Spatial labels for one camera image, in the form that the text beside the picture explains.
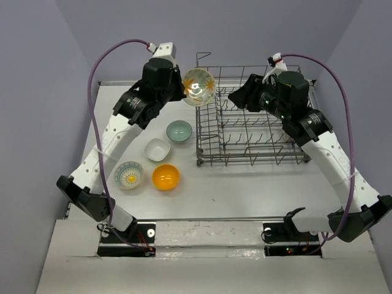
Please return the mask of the orange flower patterned bowl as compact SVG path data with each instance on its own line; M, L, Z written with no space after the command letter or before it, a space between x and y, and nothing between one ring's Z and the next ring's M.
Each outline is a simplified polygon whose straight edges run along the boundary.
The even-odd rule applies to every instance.
M216 82L205 69L193 68L183 75L185 103L193 107L203 107L213 102L216 96Z

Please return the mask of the blue yellow patterned bowl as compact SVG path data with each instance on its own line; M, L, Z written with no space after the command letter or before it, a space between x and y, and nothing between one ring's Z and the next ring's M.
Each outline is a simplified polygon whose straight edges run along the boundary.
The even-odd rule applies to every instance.
M119 189L131 190L143 180L144 169L138 162L128 161L120 164L114 173L114 180Z

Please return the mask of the brown patterned bowl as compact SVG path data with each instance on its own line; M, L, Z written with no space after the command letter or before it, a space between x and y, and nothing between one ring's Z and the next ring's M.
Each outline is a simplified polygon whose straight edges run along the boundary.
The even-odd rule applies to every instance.
M295 142L295 140L291 136L289 136L289 134L286 133L286 131L284 129L282 130L282 139L286 143L294 143Z

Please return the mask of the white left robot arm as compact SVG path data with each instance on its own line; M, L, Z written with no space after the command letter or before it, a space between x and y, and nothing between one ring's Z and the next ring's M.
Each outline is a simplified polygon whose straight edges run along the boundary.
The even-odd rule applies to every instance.
M142 77L113 108L103 132L96 132L96 145L69 176L60 176L57 187L69 201L96 222L105 222L123 242L137 231L137 219L108 194L106 178L125 150L156 118L167 102L184 98L184 86L174 59L153 57Z

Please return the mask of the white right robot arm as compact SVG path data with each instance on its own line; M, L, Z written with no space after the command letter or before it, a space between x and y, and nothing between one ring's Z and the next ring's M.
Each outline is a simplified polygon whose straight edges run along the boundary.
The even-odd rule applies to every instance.
M351 168L325 115L309 106L309 82L301 73L285 71L268 77L251 74L229 100L249 112L265 111L281 120L284 132L316 163L341 208L329 213L326 231L349 243L391 211L391 196L380 195Z

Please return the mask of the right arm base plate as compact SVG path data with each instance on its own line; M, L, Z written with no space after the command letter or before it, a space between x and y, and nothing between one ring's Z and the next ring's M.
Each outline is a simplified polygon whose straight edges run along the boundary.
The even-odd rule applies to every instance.
M301 233L295 228L290 228L284 222L263 223L260 237L265 243L265 257L322 255L320 249L314 252L320 245L318 236L309 232Z

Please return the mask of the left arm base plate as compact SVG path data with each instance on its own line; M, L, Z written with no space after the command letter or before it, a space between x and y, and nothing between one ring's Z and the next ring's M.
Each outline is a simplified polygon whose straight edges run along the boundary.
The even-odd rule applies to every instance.
M100 257L134 257L145 258L156 256L156 223L139 222L133 235L126 239L121 232L120 238L103 223L96 225L100 232L97 255Z

